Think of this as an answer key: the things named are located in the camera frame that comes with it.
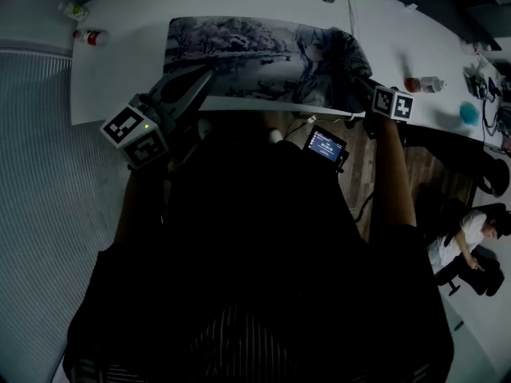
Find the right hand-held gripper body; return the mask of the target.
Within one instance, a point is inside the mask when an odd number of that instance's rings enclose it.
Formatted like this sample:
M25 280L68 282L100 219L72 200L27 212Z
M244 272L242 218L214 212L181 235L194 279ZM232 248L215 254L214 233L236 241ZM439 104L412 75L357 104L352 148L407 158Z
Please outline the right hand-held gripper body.
M362 94L365 118L371 116L384 116L387 119L408 122L414 106L414 98L396 88L387 88L380 85L373 93Z

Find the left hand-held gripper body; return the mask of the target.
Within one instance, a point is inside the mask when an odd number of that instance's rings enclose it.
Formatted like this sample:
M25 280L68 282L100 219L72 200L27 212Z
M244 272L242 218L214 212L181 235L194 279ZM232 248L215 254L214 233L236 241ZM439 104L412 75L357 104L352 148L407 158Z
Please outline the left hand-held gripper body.
M137 94L101 126L104 137L133 170L177 153L176 106L148 94Z

